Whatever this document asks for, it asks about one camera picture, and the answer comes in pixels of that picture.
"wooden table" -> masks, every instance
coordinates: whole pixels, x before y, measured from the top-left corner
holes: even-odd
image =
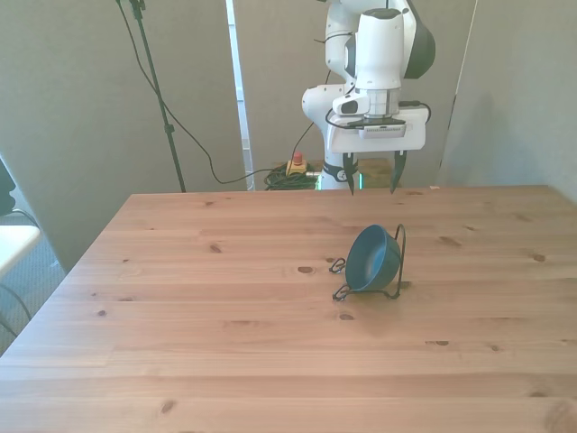
[[[408,232],[397,301],[328,264]],[[577,431],[577,210],[547,188],[131,197],[0,360],[2,432]]]

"wall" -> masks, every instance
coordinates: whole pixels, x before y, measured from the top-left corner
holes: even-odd
[[[217,173],[240,177],[224,0],[165,5],[144,12],[165,100]],[[130,194],[179,190],[160,110],[114,0],[4,0],[0,40],[0,152],[70,269]],[[175,139],[190,191],[246,189],[216,184],[205,155],[180,130]]]
[[[454,94],[475,0],[415,0],[419,15],[436,39],[435,65],[420,80],[407,80],[403,98],[433,108],[426,148],[412,152],[403,177],[409,186],[435,182],[453,107]],[[243,65],[254,168],[288,160],[310,124],[301,96],[325,82],[323,40],[327,5],[312,0],[236,0],[236,25]],[[331,83],[342,82],[333,77]],[[323,139],[313,128],[300,146],[309,159],[323,159]]]
[[[577,201],[577,4],[480,0],[439,180]]]

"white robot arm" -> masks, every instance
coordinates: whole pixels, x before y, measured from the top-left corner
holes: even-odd
[[[435,40],[411,0],[328,0],[325,62],[344,85],[310,88],[305,114],[325,138],[323,189],[354,189],[359,152],[394,151],[391,191],[407,152],[425,145],[428,106],[400,100],[401,80],[420,78]]]

